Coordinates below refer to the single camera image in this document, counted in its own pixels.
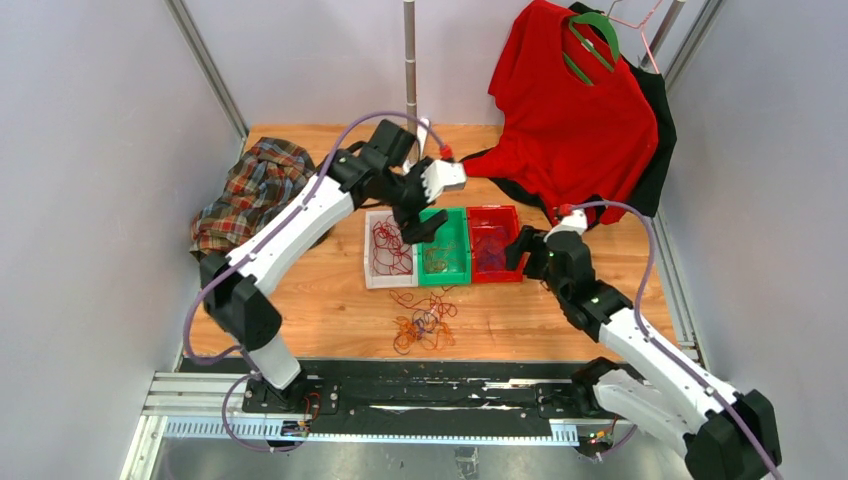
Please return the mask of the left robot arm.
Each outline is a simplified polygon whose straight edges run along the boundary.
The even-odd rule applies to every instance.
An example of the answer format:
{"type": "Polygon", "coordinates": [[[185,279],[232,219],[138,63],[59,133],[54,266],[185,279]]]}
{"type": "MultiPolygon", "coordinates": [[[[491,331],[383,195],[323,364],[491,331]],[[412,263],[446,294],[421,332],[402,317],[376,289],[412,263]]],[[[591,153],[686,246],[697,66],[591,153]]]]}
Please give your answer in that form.
{"type": "Polygon", "coordinates": [[[298,411],[306,386],[296,379],[301,366],[281,334],[282,314],[270,296],[290,268],[337,223],[374,200],[390,207],[402,240],[431,242],[448,215],[425,209],[447,191],[467,182],[463,165],[437,135],[436,159],[425,156],[406,166],[417,137],[379,113],[371,137],[343,148],[336,142],[304,190],[268,225],[226,255],[209,254],[200,262],[201,291],[195,309],[203,309],[235,342],[252,372],[269,385],[268,400],[283,413],[298,411]]]}

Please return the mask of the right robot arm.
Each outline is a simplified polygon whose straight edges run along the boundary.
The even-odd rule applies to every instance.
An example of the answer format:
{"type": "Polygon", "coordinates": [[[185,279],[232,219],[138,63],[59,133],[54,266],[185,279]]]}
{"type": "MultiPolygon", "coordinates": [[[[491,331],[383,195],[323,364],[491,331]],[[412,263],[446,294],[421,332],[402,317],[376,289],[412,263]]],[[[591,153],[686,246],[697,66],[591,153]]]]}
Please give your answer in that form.
{"type": "Polygon", "coordinates": [[[681,457],[694,479],[763,479],[782,462],[772,403],[742,393],[685,355],[597,278],[588,246],[574,230],[521,228],[506,265],[541,281],[568,322],[629,364],[598,357],[572,377],[582,415],[602,411],[630,421],[681,457]]]}

